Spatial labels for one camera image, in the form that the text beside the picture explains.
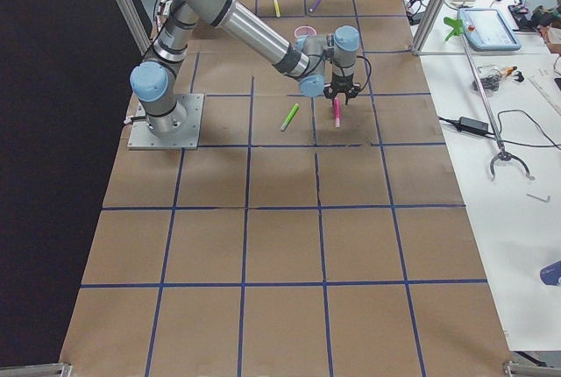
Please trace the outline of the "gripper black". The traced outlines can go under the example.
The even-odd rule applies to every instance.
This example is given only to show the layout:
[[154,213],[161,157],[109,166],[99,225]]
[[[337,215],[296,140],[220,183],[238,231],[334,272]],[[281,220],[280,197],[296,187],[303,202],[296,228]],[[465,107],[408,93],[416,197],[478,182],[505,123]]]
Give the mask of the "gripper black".
[[338,94],[345,95],[345,105],[359,95],[361,85],[354,83],[354,68],[341,68],[338,65],[332,66],[330,84],[326,84],[323,94],[327,99],[333,100]]

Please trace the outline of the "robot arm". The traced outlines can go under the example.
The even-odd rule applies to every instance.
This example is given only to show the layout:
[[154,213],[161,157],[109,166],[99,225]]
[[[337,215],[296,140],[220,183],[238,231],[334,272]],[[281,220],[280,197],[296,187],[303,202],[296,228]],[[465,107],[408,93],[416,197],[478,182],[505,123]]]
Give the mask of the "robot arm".
[[353,26],[290,43],[238,0],[173,0],[166,22],[130,75],[150,137],[181,136],[193,127],[189,121],[195,112],[174,93],[174,83],[199,21],[244,42],[280,74],[296,80],[304,96],[352,99],[361,91],[354,81],[359,32]]

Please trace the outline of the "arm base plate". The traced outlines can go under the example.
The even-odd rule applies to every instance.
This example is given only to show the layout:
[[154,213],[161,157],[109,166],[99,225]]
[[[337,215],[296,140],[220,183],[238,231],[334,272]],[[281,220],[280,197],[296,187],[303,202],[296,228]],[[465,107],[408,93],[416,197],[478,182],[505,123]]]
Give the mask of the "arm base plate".
[[174,110],[164,117],[148,116],[138,103],[131,123],[131,150],[196,150],[199,144],[204,94],[176,94]]

